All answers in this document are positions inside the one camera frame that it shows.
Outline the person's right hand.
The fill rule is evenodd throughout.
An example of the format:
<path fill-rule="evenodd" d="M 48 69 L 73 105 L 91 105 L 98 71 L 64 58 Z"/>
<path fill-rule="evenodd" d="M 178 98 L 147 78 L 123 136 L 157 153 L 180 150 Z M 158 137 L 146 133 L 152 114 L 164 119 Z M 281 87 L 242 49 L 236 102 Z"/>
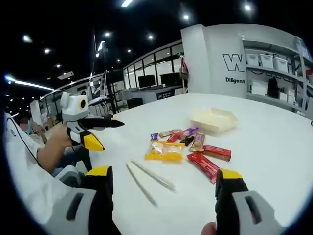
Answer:
<path fill-rule="evenodd" d="M 217 234 L 217 226 L 215 222 L 207 223 L 201 231 L 201 235 L 216 235 L 216 234 Z"/>

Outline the person's left hand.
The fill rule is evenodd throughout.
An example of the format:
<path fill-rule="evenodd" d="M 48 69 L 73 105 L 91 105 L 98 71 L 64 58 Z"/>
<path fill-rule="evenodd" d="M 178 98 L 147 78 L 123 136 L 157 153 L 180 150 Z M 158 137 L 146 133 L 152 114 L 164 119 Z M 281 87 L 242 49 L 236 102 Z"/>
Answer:
<path fill-rule="evenodd" d="M 63 124 L 56 127 L 52 138 L 63 148 L 72 147 L 72 140 L 67 134 L 67 127 Z"/>

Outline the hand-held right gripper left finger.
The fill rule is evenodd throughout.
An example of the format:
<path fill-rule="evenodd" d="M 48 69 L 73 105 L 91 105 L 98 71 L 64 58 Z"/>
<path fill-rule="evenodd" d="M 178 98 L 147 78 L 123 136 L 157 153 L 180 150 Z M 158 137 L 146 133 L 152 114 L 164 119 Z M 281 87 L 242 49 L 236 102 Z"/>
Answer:
<path fill-rule="evenodd" d="M 120 235 L 113 221 L 113 169 L 94 168 L 86 175 L 67 172 L 57 179 L 69 192 L 53 206 L 45 224 L 49 235 Z"/>

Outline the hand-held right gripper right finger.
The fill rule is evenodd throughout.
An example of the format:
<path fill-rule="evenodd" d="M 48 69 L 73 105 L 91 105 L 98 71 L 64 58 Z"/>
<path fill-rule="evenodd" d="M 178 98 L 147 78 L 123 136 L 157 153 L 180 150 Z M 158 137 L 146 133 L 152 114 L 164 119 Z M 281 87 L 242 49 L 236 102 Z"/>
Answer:
<path fill-rule="evenodd" d="M 215 197 L 218 235 L 280 235 L 285 229 L 273 207 L 236 171 L 218 171 Z"/>

